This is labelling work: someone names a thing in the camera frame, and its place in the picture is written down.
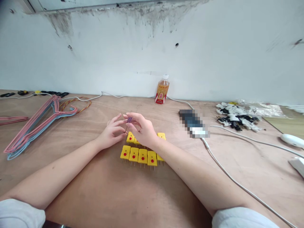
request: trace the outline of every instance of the plastic bottle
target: plastic bottle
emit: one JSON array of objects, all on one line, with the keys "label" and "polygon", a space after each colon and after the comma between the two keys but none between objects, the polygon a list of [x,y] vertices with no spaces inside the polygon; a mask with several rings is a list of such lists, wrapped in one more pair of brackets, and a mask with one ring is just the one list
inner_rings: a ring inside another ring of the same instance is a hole
[{"label": "plastic bottle", "polygon": [[170,82],[168,82],[169,75],[164,74],[162,80],[158,82],[158,87],[155,96],[155,102],[158,104],[165,103]]}]

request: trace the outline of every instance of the purple connector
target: purple connector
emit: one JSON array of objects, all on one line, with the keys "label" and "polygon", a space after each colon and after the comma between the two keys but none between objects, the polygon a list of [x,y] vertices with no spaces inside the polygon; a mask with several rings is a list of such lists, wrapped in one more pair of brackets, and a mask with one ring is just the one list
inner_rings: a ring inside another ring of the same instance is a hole
[{"label": "purple connector", "polygon": [[130,123],[132,121],[132,117],[128,117],[127,123]]}]

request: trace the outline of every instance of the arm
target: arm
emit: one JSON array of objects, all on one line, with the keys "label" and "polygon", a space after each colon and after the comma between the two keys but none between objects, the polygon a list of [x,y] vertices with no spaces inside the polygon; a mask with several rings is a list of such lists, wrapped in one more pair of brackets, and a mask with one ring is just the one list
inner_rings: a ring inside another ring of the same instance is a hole
[{"label": "arm", "polygon": [[[264,212],[262,205],[235,185],[222,172],[159,138],[151,121],[146,120],[141,114],[127,113],[124,115],[124,118],[128,117],[133,117],[134,122],[127,123],[127,125],[135,138],[166,161],[212,216],[217,210],[238,206],[247,207],[260,213]],[[138,125],[140,129],[137,130],[133,124]]]},{"label": "arm", "polygon": [[45,209],[99,151],[126,136],[125,129],[119,126],[126,121],[117,121],[120,116],[109,121],[96,139],[33,173],[1,196],[0,201],[12,198]]}]

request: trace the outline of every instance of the white mouse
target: white mouse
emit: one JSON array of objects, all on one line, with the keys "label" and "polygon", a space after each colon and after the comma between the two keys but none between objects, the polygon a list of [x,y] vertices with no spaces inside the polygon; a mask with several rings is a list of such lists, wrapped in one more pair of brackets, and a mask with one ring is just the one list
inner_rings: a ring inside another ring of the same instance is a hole
[{"label": "white mouse", "polygon": [[304,140],[293,135],[282,134],[281,139],[293,146],[304,148]]}]

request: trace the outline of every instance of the wooden board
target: wooden board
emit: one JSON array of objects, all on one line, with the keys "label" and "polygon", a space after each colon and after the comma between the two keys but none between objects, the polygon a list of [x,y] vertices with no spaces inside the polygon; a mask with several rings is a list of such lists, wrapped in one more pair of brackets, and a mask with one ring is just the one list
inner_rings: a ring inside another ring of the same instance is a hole
[{"label": "wooden board", "polygon": [[[48,97],[0,101],[1,116],[32,116]],[[215,103],[190,101],[216,124]],[[81,108],[86,104],[75,102]],[[167,141],[219,169],[200,139],[189,138],[180,126],[178,111],[186,104],[167,100],[156,104],[151,98],[102,96],[92,100],[85,111],[53,123],[16,159],[0,154],[0,194],[50,162],[96,138],[106,122],[118,113],[138,112],[151,120],[156,132]],[[0,126],[3,151],[25,122]],[[266,121],[266,131],[243,131],[254,139],[288,147]],[[293,155],[273,147],[239,139],[221,129],[211,129],[206,139],[226,170],[246,188],[263,199],[286,219],[301,227],[304,182],[288,164]],[[100,152],[47,208],[47,219],[73,228],[81,227],[211,227],[211,217],[167,164],[155,172],[137,164],[121,163],[125,142]],[[274,214],[267,216],[280,227],[287,227]]]},{"label": "wooden board", "polygon": [[283,134],[290,134],[304,139],[304,115],[284,106],[281,106],[281,109],[288,118],[264,117],[264,119]]}]

